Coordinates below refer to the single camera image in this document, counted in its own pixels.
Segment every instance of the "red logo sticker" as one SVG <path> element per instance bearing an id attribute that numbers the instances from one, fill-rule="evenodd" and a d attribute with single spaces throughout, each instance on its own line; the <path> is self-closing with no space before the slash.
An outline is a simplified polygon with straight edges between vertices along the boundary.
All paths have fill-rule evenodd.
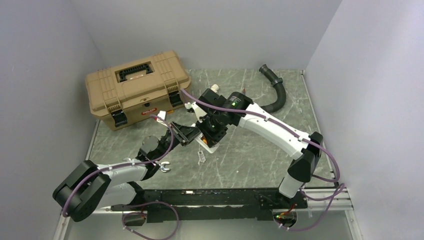
<path id="1" fill-rule="evenodd" d="M 146 115 L 146 114 L 149 114 L 149 113 L 154 112 L 156 110 L 158 110 L 158 109 L 155 107 L 155 108 L 152 108 L 150 110 L 147 110 L 147 111 L 142 112 L 141 115 Z"/>

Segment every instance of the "robotic arm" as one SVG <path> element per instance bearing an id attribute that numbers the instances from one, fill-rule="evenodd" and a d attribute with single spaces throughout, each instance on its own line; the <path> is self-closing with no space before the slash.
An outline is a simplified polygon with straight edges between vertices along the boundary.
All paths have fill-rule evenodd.
<path id="1" fill-rule="evenodd" d="M 198 119 L 195 124 L 182 126 L 172 122 L 161 139 L 154 136 L 145 138 L 137 157 L 126 158 L 125 164 L 96 165 L 90 160 L 82 162 L 56 188 L 53 198 L 62 207 L 68 201 L 66 212 L 75 222 L 84 220 L 98 208 L 138 204 L 142 199 L 137 199 L 137 196 L 140 196 L 138 193 L 142 193 L 143 189 L 134 181 L 147 180 L 159 169 L 164 170 L 163 164 L 150 160 L 167 154 L 177 145 L 185 146 L 193 140 L 203 143 L 206 150 L 213 152 L 226 135 L 228 125 L 249 129 L 263 136 L 293 158 L 278 187 L 277 194 L 284 201 L 290 202 L 299 188 L 311 180 L 321 152 L 302 139 L 320 145 L 322 135 L 317 132 L 309 135 L 285 124 L 240 92 L 233 92 L 225 98 L 208 88 L 199 99 L 192 99 L 197 102 L 191 105 L 192 112 L 195 112 Z M 276 123 L 296 132 L 299 137 L 296 138 Z"/>

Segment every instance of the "toolbox lid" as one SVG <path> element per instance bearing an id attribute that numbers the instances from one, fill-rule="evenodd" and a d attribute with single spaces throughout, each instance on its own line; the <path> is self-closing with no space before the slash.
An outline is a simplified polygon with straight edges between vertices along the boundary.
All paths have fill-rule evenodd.
<path id="1" fill-rule="evenodd" d="M 174 51 L 90 73 L 85 78 L 91 113 L 98 117 L 150 102 L 190 85 Z"/>

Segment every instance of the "gray table surface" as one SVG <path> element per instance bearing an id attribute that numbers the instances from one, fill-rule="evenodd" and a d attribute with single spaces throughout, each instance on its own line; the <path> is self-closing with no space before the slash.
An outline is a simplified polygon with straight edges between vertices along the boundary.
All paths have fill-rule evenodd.
<path id="1" fill-rule="evenodd" d="M 244 86 L 246 95 L 260 106 L 277 99 L 276 91 L 257 69 L 188 69 L 187 72 L 191 77 L 191 93 L 195 97 L 217 84 L 218 93 L 224 97 L 234 91 L 241 92 Z M 307 133 L 318 131 L 301 71 L 282 69 L 274 72 L 283 77 L 287 101 L 272 115 L 298 130 Z M 189 126 L 196 121 L 196 116 L 180 108 L 168 114 L 166 120 Z M 113 164 L 123 158 L 134 158 L 145 137 L 154 135 L 160 138 L 165 132 L 166 127 L 150 119 L 117 131 L 100 122 L 89 159 L 96 164 Z M 199 150 L 203 150 L 205 162 L 199 161 Z M 277 187 L 292 159 L 258 134 L 229 126 L 216 152 L 208 153 L 197 142 L 192 142 L 185 147 L 177 146 L 162 161 L 171 163 L 168 165 L 171 171 L 158 171 L 152 178 L 139 182 L 144 189 Z M 315 174 L 331 177 L 324 154 Z M 329 187 L 333 184 L 314 178 L 307 186 Z"/>

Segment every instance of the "toolbox latch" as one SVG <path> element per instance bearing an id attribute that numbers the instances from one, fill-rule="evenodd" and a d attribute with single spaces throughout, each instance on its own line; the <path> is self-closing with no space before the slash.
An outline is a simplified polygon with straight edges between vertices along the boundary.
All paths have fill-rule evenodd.
<path id="1" fill-rule="evenodd" d="M 111 112 L 110 114 L 112 115 L 112 118 L 115 121 L 115 128 L 120 127 L 120 126 L 128 123 L 127 115 L 125 115 L 125 113 L 124 113 L 124 111 L 122 111 L 122 109 Z"/>
<path id="2" fill-rule="evenodd" d="M 178 105 L 182 105 L 183 101 L 181 101 L 180 92 L 174 91 L 168 94 L 169 101 L 171 102 L 171 105 L 173 108 L 175 108 Z"/>

